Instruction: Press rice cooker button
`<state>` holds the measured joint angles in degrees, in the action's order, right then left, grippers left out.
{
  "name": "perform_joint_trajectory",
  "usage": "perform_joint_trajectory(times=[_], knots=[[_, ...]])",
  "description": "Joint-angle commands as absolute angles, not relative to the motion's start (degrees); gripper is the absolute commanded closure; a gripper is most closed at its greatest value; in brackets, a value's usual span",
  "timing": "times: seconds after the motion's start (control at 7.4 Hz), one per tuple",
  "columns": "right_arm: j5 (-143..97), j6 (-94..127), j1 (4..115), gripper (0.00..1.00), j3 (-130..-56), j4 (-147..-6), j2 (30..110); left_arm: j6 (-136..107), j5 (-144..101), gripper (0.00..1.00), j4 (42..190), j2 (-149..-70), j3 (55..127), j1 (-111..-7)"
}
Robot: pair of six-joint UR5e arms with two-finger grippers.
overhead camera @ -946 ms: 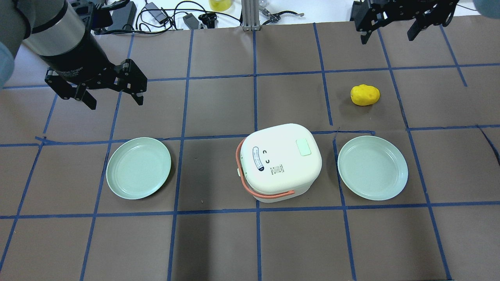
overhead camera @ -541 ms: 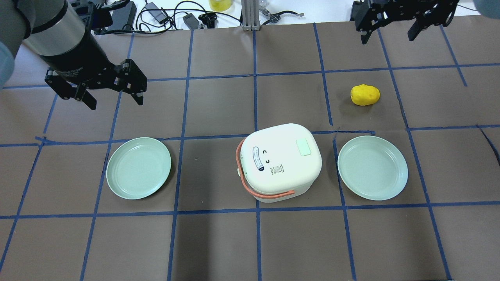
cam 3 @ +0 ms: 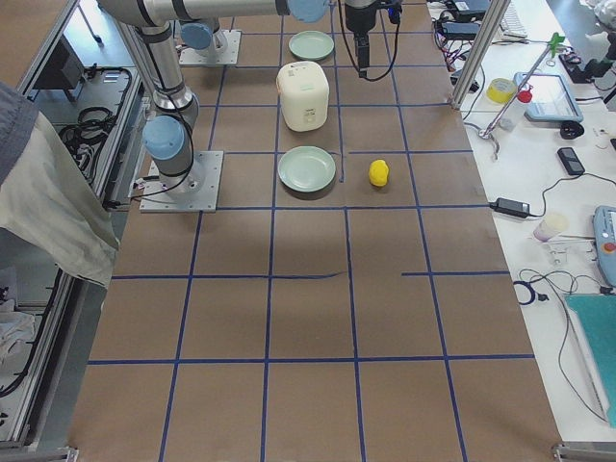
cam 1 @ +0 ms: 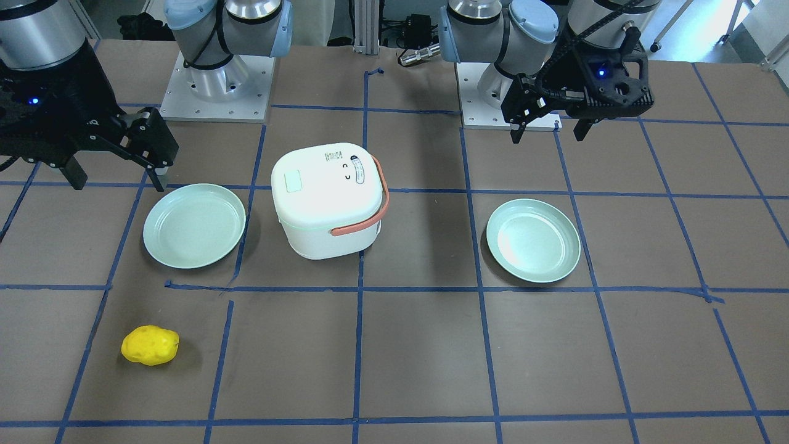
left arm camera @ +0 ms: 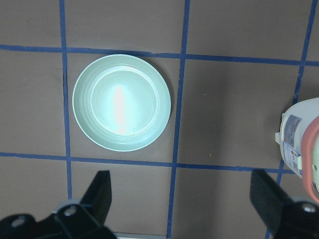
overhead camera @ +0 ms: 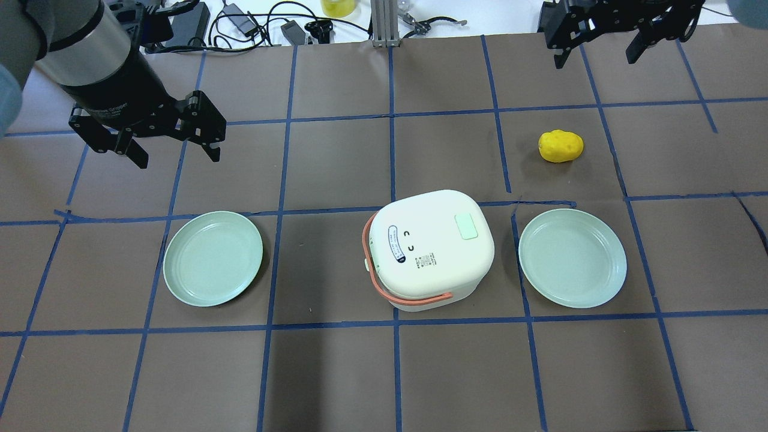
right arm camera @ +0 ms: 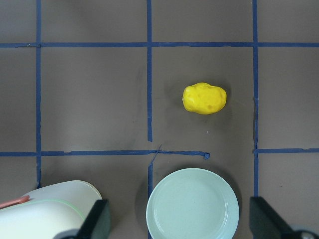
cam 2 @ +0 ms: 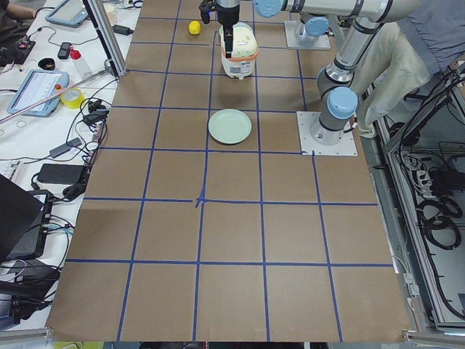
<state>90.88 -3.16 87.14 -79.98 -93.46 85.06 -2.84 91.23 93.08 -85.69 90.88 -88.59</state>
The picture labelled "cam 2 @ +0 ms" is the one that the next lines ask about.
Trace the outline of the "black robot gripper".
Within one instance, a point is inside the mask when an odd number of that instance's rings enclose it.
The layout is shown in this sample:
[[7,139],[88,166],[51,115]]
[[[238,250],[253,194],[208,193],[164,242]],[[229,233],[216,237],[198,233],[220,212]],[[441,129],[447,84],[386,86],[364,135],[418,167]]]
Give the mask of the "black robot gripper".
[[223,25],[223,42],[225,57],[231,58],[233,53],[233,26],[239,21],[240,0],[216,0],[217,17]]

